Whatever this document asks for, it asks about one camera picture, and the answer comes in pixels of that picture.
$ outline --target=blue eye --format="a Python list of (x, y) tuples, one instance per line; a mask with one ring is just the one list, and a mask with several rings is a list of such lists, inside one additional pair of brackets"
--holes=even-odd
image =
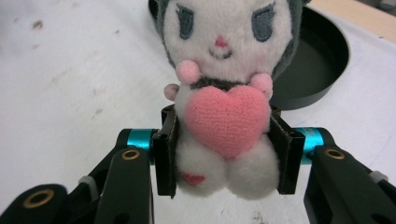
[(194, 25), (194, 12), (186, 7), (177, 4), (177, 16), (180, 25), (180, 38), (186, 40), (192, 35)]
[(254, 38), (258, 41), (265, 42), (271, 37), (273, 32), (272, 21), (274, 19), (274, 15), (273, 4), (253, 12), (251, 17), (251, 26)]

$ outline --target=plush heart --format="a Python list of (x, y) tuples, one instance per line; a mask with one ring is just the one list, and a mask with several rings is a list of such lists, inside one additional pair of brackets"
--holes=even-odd
[(249, 86), (227, 92), (209, 86), (191, 97), (184, 121), (198, 141), (232, 160), (260, 139), (269, 117), (270, 106), (262, 92)]

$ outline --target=teal spacer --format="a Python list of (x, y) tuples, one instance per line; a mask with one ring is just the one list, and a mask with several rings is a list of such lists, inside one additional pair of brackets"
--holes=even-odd
[(301, 164), (311, 164), (312, 161), (309, 158), (312, 153), (314, 153), (315, 147), (324, 145), (323, 137), (320, 131), (316, 128), (296, 128), (294, 130), (305, 136), (304, 152)]
[(128, 135), (127, 147), (139, 147), (145, 149), (151, 158), (151, 136), (152, 129), (132, 129)]

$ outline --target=white surface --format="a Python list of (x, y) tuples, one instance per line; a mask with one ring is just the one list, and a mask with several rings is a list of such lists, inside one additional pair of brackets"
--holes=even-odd
[[(325, 127), (337, 144), (396, 184), (396, 45), (331, 17), (351, 61), (319, 102), (285, 111), (291, 127)], [(42, 21), (41, 29), (33, 29)], [(0, 212), (25, 190), (71, 191), (113, 148), (123, 128), (160, 128), (176, 82), (147, 1), (0, 1)], [(157, 223), (307, 223), (297, 194), (246, 202), (155, 196)]]

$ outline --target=stuffed animal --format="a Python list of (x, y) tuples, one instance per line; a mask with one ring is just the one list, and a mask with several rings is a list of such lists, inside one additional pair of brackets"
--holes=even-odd
[(272, 79), (295, 51), (307, 0), (158, 0), (158, 28), (180, 85), (164, 88), (179, 119), (177, 184), (257, 200), (276, 189), (267, 136)]

